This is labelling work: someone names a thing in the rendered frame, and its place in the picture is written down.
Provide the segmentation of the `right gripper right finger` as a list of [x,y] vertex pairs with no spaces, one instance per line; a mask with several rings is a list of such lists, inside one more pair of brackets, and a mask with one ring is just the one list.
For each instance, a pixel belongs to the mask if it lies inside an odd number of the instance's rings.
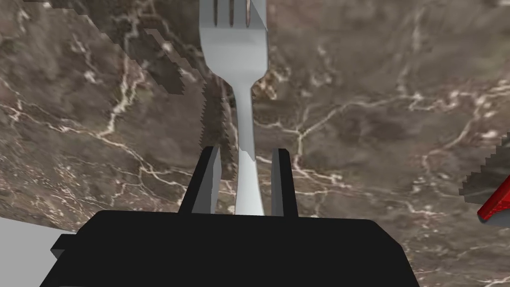
[[271,215],[298,217],[290,154],[285,148],[272,151]]

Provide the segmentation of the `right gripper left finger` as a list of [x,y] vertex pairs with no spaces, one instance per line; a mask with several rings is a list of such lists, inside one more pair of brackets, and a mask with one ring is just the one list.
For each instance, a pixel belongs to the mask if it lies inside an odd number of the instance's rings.
[[178,212],[215,214],[221,174],[219,147],[205,147],[195,166]]

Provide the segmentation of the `silver fork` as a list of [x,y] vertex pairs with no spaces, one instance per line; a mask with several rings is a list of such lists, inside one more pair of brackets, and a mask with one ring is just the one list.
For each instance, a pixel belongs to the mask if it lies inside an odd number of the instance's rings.
[[235,213],[262,216],[252,87],[268,70],[266,0],[199,0],[200,42],[209,69],[233,89],[238,123]]

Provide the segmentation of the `red and grey object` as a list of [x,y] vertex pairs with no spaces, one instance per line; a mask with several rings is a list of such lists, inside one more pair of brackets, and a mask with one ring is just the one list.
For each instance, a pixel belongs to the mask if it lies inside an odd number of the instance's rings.
[[499,186],[477,211],[482,224],[510,228],[510,183]]

